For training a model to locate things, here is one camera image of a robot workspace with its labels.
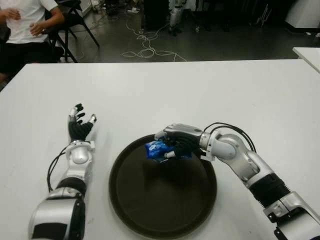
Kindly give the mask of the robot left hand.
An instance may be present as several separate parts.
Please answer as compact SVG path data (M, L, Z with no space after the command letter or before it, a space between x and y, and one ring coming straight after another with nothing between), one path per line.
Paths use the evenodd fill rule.
M92 114L87 122L83 122L82 118L85 115L86 113L84 112L84 107L81 103L78 103L71 108L67 120L69 141L71 143L74 141L85 142L94 124L97 122L95 114Z

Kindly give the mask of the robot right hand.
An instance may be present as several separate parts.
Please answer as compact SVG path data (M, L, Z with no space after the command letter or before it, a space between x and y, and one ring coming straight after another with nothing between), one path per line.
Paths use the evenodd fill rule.
M156 141L164 142L172 150L163 153L165 160L180 158L200 148L204 131L190 125L173 123L154 135Z

